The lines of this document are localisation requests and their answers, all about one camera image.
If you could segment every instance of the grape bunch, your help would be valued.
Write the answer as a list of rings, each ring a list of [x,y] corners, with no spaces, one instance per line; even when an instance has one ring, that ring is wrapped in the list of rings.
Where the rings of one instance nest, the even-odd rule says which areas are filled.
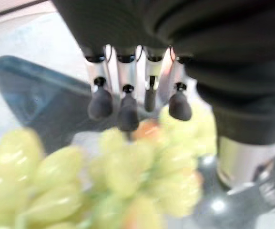
[[[88,161],[76,146],[44,157],[33,130],[10,131],[0,141],[0,229],[163,229],[163,214],[191,214],[202,196],[197,158],[215,151],[212,116],[193,113],[181,122],[163,109],[130,141],[106,130]]]
[[[82,207],[82,153],[75,146],[44,158],[31,129],[7,133],[0,141],[0,229],[42,229]],[[70,222],[50,229],[75,229]]]

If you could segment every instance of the silver metal cylinder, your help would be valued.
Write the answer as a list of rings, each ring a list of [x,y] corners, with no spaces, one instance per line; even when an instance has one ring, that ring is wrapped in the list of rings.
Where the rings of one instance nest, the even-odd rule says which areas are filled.
[[[234,192],[251,187],[265,179],[273,169],[275,144],[249,145],[227,137],[219,137],[217,173]]]
[[[122,94],[122,88],[129,84],[134,87],[134,91],[132,93],[133,97],[136,96],[137,91],[137,81],[136,81],[136,60],[130,63],[122,63],[117,60],[117,70],[118,70],[118,83],[119,83],[119,91]]]
[[[176,83],[184,83],[186,86],[188,86],[188,77],[185,72],[185,65],[175,60],[172,63],[169,77],[170,82],[172,82],[169,89],[170,98],[176,92]]]
[[[102,62],[89,62],[85,59],[86,69],[88,72],[88,83],[91,85],[92,92],[96,92],[98,87],[94,84],[97,77],[103,77],[106,84],[103,86],[107,91],[112,92],[112,84],[110,79],[109,68],[106,60]]]
[[[163,63],[163,60],[154,62],[154,61],[149,61],[148,58],[146,58],[146,71],[145,71],[145,89],[146,90],[150,88],[150,76],[155,77],[153,89],[157,90],[161,69],[162,69],[162,63]]]

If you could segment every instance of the black fingertip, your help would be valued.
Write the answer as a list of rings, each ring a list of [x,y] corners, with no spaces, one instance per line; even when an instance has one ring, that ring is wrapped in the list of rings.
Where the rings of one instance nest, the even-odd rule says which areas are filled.
[[[154,90],[153,87],[146,90],[144,105],[147,112],[152,112],[155,108],[155,95],[156,90]]]
[[[89,117],[93,120],[102,120],[113,112],[112,96],[103,87],[93,94],[88,106]]]
[[[191,107],[186,96],[177,91],[169,100],[169,114],[178,120],[188,121],[192,116]]]
[[[121,101],[118,113],[117,126],[121,131],[134,131],[139,126],[137,102],[131,96],[126,96]]]

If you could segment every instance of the black rubber fingertip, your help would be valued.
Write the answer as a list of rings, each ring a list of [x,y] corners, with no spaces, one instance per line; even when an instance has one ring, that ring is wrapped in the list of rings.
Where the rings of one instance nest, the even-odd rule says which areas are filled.
[[[182,121],[188,121],[191,118],[191,107],[187,102],[183,92],[176,92],[169,100],[169,114]]]
[[[145,110],[148,112],[152,112],[155,108],[155,95],[156,90],[153,89],[153,87],[150,87],[149,90],[146,90],[145,93]]]
[[[117,126],[121,131],[134,131],[139,126],[137,102],[127,94],[121,101]]]
[[[88,114],[92,120],[102,120],[113,112],[112,96],[104,88],[99,87],[93,94],[88,106]]]

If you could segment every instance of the robotic hand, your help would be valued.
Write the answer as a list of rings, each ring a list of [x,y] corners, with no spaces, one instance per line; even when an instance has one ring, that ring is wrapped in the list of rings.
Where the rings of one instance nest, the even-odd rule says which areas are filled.
[[[231,188],[266,176],[275,157],[275,0],[53,0],[87,63],[90,117],[112,112],[103,46],[117,52],[122,102],[118,126],[138,126],[135,47],[146,52],[145,108],[153,110],[165,50],[171,74],[185,69],[216,119],[218,175]],[[186,77],[173,81],[170,114],[190,118]]]

